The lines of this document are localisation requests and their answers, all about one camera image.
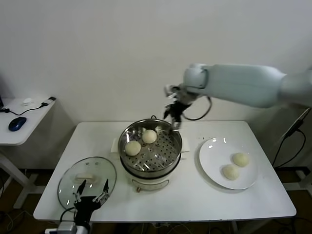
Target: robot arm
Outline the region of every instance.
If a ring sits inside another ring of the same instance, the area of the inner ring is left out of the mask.
[[[268,66],[192,64],[184,73],[183,83],[167,86],[165,92],[176,99],[165,115],[171,115],[177,130],[183,111],[201,96],[259,108],[278,102],[312,106],[312,71],[286,75]]]

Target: small white table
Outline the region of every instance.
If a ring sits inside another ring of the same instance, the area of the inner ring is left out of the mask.
[[[248,220],[289,217],[296,209],[261,149],[248,124],[243,121],[183,122],[190,151],[177,166],[171,183],[159,191],[137,193],[129,184],[116,154],[110,153],[114,138],[130,122],[80,123],[70,139],[35,209],[39,220],[58,221],[64,209],[58,184],[64,172],[86,157],[101,156],[112,161],[117,171],[115,188],[106,203],[94,211],[91,222],[189,222]],[[199,169],[200,145],[210,137],[226,137],[242,143],[257,156],[257,182],[243,191],[217,186]],[[63,220],[72,220],[66,213]]]
[[[11,111],[20,114],[25,110],[39,107],[45,100],[46,99],[43,98],[33,99],[32,103],[28,106],[23,106],[23,98],[4,98],[2,101],[4,103],[4,108],[10,108]],[[11,132],[8,129],[8,126],[9,123],[18,116],[13,113],[0,113],[0,146],[22,145],[29,138],[54,103],[55,102],[52,102],[48,106],[44,106],[38,110],[26,112],[22,115],[22,117],[27,118],[27,121],[16,132]],[[7,159],[3,153],[0,153],[0,167],[10,175],[9,179],[5,182],[1,189],[5,190],[12,179],[15,179],[23,186],[23,190],[14,204],[15,209],[22,207],[28,194],[42,194],[44,191],[45,186],[34,185],[34,181],[38,175],[32,174],[29,178],[27,178],[9,159]]]

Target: blue mouse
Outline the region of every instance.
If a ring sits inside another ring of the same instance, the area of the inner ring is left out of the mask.
[[[25,117],[18,117],[15,118],[14,120],[12,120],[9,124],[9,130],[12,132],[15,132],[17,130],[19,130],[24,123],[26,122],[27,118]]]

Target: floor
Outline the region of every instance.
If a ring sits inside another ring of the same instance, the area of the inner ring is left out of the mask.
[[[36,180],[37,185],[45,185],[48,183],[51,172],[40,173]],[[279,172],[279,177],[282,182],[297,182],[298,177],[293,172]],[[7,175],[0,171],[0,176],[3,180],[7,179]],[[15,181],[12,181],[9,187],[5,190],[0,198],[0,234],[8,233],[7,227],[10,223],[8,216],[3,212],[8,213],[12,218],[17,217],[22,210],[12,210],[13,204],[18,197],[22,187]],[[297,216],[312,220],[312,199],[305,191],[289,192],[289,195],[297,208]],[[47,228],[54,228],[56,224],[37,221],[31,214],[34,212],[36,204],[40,199],[40,195],[29,195],[23,210],[27,213],[22,213],[14,220],[13,230],[11,234],[42,234]],[[277,220],[283,223],[289,223],[290,219]],[[244,225],[246,222],[238,222],[238,226]],[[296,220],[294,222],[296,234],[312,233],[312,223],[304,220]],[[155,228],[153,224],[120,224],[120,223],[104,223],[94,224],[92,234],[186,234],[189,229],[193,234],[208,234],[210,226],[210,234],[231,234],[233,233],[229,222],[201,222],[201,223],[185,223],[185,224],[170,224],[169,226],[161,226]],[[291,229],[291,225],[283,226],[276,221],[270,221],[268,224],[254,232],[254,234],[291,234],[292,232],[286,229]]]

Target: glass lid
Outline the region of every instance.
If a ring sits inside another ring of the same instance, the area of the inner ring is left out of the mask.
[[[88,157],[69,168],[58,184],[58,200],[63,208],[74,207],[78,187],[86,180],[80,196],[98,196],[103,192],[108,180],[108,193],[111,194],[116,183],[114,165],[103,157]]]

